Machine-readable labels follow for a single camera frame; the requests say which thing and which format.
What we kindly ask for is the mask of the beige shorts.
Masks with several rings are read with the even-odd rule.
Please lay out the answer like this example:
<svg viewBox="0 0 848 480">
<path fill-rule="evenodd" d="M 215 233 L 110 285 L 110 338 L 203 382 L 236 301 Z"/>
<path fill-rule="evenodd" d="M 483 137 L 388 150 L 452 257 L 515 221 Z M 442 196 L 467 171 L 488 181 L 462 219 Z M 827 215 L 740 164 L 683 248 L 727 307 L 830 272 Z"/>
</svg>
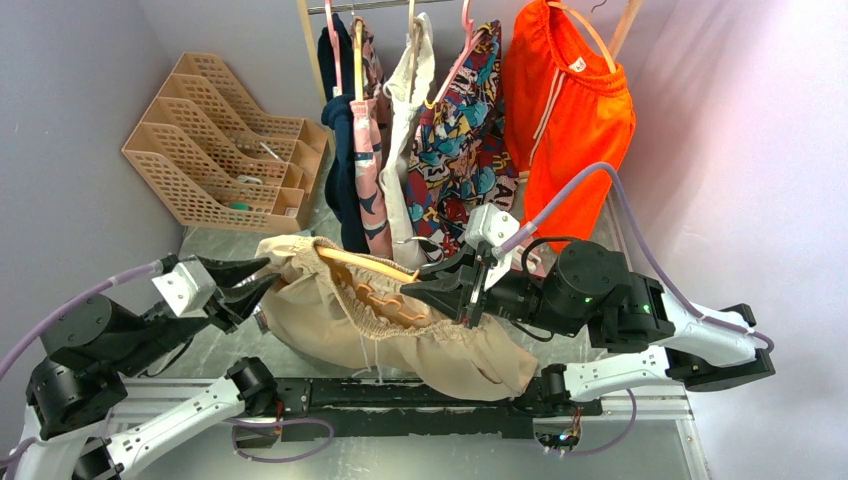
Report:
<svg viewBox="0 0 848 480">
<path fill-rule="evenodd" d="M 537 359 L 484 315 L 468 329 L 425 303 L 401 294 L 386 259 L 382 270 L 321 257 L 325 237 L 279 235 L 259 242 L 264 274 L 279 275 L 261 301 L 270 332 L 294 350 L 338 366 L 412 373 L 429 387 L 464 400 L 522 395 Z"/>
</svg>

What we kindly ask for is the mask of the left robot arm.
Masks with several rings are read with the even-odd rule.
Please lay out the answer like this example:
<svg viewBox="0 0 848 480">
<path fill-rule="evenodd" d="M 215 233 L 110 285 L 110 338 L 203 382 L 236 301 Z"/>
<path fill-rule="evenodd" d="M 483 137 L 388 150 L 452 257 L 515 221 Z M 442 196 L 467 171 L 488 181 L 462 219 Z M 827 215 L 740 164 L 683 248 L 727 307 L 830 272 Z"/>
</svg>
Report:
<svg viewBox="0 0 848 480">
<path fill-rule="evenodd" d="M 35 341 L 46 352 L 30 375 L 21 439 L 2 458 L 2 477 L 122 479 L 215 424 L 271 411 L 276 381 L 260 359 L 244 357 L 195 397 L 101 436 L 127 398 L 126 379 L 209 326 L 238 329 L 278 281 L 267 264 L 169 255 L 108 278 L 39 322 L 1 363 L 8 371 Z"/>
</svg>

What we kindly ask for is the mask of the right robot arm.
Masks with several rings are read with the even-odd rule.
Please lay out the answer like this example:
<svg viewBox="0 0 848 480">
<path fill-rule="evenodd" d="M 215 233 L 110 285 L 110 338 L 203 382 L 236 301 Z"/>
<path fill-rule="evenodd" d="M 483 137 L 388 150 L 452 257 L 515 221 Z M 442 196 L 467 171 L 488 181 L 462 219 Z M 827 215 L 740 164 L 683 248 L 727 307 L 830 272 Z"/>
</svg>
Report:
<svg viewBox="0 0 848 480">
<path fill-rule="evenodd" d="M 545 367 L 517 398 L 522 408 L 542 404 L 562 414 L 635 387 L 715 392 L 775 374 L 748 305 L 688 310 L 660 281 L 631 271 L 621 252 L 585 240 L 564 244 L 545 276 L 522 266 L 489 283 L 491 248 L 467 246 L 401 291 L 465 327 L 490 314 L 541 342 L 586 332 L 606 352 L 593 362 Z"/>
</svg>

